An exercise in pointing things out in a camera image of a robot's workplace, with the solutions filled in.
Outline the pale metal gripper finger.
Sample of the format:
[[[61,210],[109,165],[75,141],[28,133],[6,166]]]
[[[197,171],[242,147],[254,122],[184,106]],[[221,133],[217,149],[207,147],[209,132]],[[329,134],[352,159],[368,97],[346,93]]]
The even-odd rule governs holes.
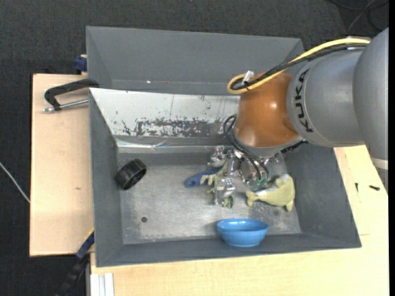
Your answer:
[[[225,146],[216,146],[209,159],[210,167],[223,167],[231,158],[229,150]]]
[[[231,179],[221,179],[214,189],[214,204],[233,205],[233,193],[236,190]]]

